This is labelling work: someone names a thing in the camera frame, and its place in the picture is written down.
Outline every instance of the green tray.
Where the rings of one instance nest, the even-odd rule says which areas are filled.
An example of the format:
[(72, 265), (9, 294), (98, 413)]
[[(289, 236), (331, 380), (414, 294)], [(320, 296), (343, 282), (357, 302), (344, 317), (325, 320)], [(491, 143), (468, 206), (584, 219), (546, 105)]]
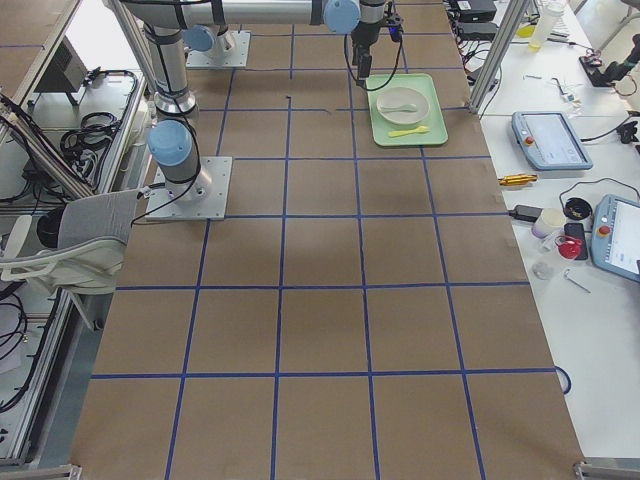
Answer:
[[(367, 79), (367, 88), (376, 88), (384, 84), (388, 78), (388, 75), (371, 75)], [(378, 99), (378, 95), (386, 89), (393, 87), (413, 88), (414, 90), (422, 93), (427, 98), (430, 105), (427, 117), (420, 123), (408, 127), (393, 124), (382, 118), (382, 115), (380, 115), (376, 108), (376, 100)], [(449, 135), (447, 135), (447, 127), (444, 125), (442, 110), (440, 110), (440, 103), (438, 102), (438, 96), (436, 95), (436, 88), (430, 75), (427, 75), (426, 73), (396, 74), (391, 82), (389, 82), (389, 85), (375, 92), (367, 92), (367, 96), (369, 97), (369, 111), (371, 112), (373, 139), (381, 147), (442, 145), (448, 140)], [(404, 137), (396, 138), (391, 138), (387, 135), (391, 130), (411, 129), (418, 125), (426, 125), (429, 127), (430, 131), (427, 133), (405, 135)]]

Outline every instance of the white table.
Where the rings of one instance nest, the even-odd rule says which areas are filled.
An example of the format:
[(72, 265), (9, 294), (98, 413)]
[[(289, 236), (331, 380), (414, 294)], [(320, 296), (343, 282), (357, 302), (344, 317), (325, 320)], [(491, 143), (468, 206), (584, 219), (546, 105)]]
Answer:
[[(589, 45), (568, 10), (564, 20), (571, 40)], [(526, 45), (509, 48), (502, 64), (502, 85), (482, 119), (499, 177), (534, 172), (511, 132), (514, 111), (564, 111), (581, 137), (604, 133), (624, 120), (625, 103), (611, 89), (591, 87), (577, 60), (583, 52), (583, 48), (556, 43), (545, 44), (537, 54), (528, 52)], [(523, 78), (525, 74), (543, 79)], [(575, 85), (573, 90), (582, 100), (579, 111), (561, 98), (552, 77)], [(503, 190), (507, 207), (559, 208), (558, 194), (583, 180), (612, 177), (640, 187), (640, 156), (631, 145), (622, 145), (615, 134), (587, 145), (594, 163), (591, 170), (536, 172), (538, 182)], [(607, 193), (636, 200), (632, 190), (612, 182), (581, 185), (570, 196), (585, 198), (595, 207)], [(561, 275), (549, 281), (537, 279), (530, 267), (541, 255), (540, 241), (531, 235), (530, 227), (513, 221), (554, 362), (567, 370), (573, 382), (565, 398), (583, 453), (639, 458), (640, 284), (600, 270), (590, 260), (576, 262), (571, 273), (591, 294)]]

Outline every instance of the tablet with blue frame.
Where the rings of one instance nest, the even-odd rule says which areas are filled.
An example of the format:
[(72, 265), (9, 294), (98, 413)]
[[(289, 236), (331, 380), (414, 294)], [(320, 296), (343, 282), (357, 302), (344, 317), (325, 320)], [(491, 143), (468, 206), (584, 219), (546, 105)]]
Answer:
[(588, 170), (593, 162), (562, 112), (515, 112), (511, 127), (537, 170)]
[(596, 207), (591, 236), (593, 264), (640, 282), (640, 203), (606, 195)]

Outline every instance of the light blue circular cap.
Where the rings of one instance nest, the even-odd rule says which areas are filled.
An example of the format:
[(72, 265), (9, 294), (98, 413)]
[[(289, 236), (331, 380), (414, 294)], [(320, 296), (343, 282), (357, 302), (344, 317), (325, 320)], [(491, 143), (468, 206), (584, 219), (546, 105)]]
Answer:
[(206, 52), (213, 47), (211, 32), (202, 25), (196, 25), (189, 30), (183, 30), (182, 38), (184, 38), (184, 41), (190, 49), (198, 52)]
[(147, 144), (156, 162), (166, 167), (175, 167), (191, 153), (193, 139), (187, 127), (180, 122), (163, 120), (151, 129)]
[(359, 21), (360, 6), (356, 0), (329, 0), (324, 7), (324, 24), (332, 32), (346, 35)]

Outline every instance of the white bowl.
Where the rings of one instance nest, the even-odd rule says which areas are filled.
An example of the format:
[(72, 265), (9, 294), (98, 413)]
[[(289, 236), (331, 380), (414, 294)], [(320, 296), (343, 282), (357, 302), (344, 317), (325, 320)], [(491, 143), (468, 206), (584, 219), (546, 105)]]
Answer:
[[(384, 108), (395, 108), (403, 105), (415, 105), (415, 112), (383, 111)], [(420, 92), (406, 87), (393, 87), (378, 95), (376, 108), (382, 118), (396, 125), (414, 125), (429, 114), (429, 101)]]

